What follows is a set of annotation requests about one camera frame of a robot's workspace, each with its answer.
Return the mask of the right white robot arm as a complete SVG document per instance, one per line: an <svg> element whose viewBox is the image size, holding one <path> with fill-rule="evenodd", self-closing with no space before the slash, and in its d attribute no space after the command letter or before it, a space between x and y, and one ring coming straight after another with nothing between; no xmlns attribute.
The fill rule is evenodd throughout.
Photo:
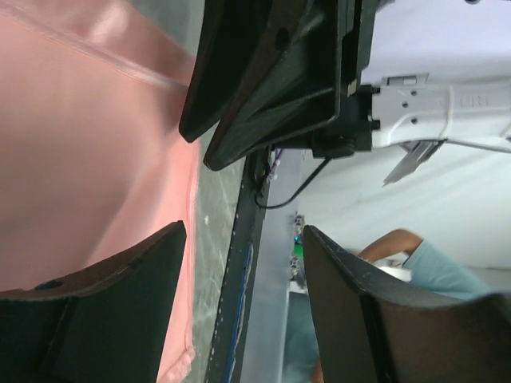
<svg viewBox="0 0 511 383"><path fill-rule="evenodd" d="M412 141L505 140L510 85L366 85L377 1L208 1L180 134L214 132L205 165L254 151L338 159Z"/></svg>

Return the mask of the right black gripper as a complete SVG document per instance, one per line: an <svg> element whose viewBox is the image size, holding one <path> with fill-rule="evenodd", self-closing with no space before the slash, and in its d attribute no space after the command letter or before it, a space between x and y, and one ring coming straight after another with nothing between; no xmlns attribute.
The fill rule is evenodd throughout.
<svg viewBox="0 0 511 383"><path fill-rule="evenodd" d="M315 158L371 149L368 66L377 1L206 0L180 119L187 142L215 129L212 170L275 144Z"/></svg>

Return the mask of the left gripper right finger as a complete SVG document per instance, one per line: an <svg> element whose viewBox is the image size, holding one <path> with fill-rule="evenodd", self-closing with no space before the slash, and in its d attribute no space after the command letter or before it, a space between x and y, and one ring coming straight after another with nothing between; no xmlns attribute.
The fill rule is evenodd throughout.
<svg viewBox="0 0 511 383"><path fill-rule="evenodd" d="M463 301L411 286L313 226L303 257L325 381L509 381L508 294Z"/></svg>

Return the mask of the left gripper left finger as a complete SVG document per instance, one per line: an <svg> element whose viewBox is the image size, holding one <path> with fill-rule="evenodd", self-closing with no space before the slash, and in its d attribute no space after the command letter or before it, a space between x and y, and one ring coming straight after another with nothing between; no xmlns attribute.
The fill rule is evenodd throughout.
<svg viewBox="0 0 511 383"><path fill-rule="evenodd" d="M170 223L83 270L2 292L2 381L156 381L185 241Z"/></svg>

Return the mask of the pink satin napkin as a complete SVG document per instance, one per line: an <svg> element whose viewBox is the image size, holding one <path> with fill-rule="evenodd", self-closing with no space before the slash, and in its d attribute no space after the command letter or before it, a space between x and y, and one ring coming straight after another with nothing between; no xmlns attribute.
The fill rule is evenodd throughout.
<svg viewBox="0 0 511 383"><path fill-rule="evenodd" d="M1 288L30 290L170 223L187 234L156 381L195 356L194 60L129 1L1 4Z"/></svg>

